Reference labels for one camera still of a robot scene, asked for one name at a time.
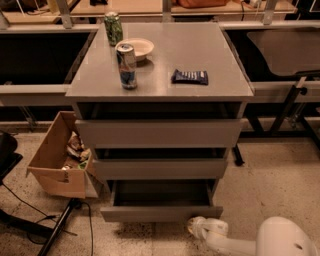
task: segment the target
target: white bowl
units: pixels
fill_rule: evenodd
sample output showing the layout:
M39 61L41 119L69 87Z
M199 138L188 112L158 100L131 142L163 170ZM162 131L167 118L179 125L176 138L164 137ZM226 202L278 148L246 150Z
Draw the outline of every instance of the white bowl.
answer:
M144 60L148 54L150 54L154 48L154 44L147 39L143 38L128 38L117 43L115 49L118 48L119 44L131 44L134 48L137 61Z

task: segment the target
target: drawer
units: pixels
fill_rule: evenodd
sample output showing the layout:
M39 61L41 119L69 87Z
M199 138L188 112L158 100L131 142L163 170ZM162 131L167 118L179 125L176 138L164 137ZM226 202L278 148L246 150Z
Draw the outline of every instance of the drawer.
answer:
M206 180L114 181L106 222L187 221L194 216L220 217Z
M94 160L101 179L221 178L225 149L146 148L96 149Z
M76 122L84 143L95 148L233 147L240 119L105 120Z
M100 180L222 178L224 159L94 160Z

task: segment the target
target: gray cabinet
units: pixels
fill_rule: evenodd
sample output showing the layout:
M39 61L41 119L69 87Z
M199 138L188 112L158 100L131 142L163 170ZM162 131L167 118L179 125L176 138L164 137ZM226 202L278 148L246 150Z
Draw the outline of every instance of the gray cabinet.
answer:
M212 199L252 96L240 68L217 24L123 26L127 37L155 44L152 57L137 69L138 88L121 88L114 49L102 25L67 93L81 137L94 155L97 176L111 193L111 201L101 208L104 219L219 217L223 208ZM177 50L194 47L193 36L185 33L189 30L204 37L190 53L197 56L192 61L183 49ZM165 48L168 40L172 48ZM218 66L213 57L221 58ZM207 70L209 85L171 84L172 66L180 62L188 70Z

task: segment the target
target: green can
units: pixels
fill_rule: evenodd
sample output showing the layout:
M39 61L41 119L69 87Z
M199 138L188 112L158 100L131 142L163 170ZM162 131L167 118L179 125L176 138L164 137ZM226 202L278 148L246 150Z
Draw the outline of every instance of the green can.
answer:
M115 46L123 39L123 32L119 14L116 12L108 12L104 17L109 44Z

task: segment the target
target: open drawer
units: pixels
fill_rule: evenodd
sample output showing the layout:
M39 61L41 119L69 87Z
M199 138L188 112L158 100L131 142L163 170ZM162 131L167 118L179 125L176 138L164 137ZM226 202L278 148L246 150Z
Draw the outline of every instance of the open drawer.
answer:
M112 206L101 208L107 222L187 221L223 211L212 204L208 180L122 180L111 186Z
M92 120L76 122L87 146L95 148L233 147L240 119Z

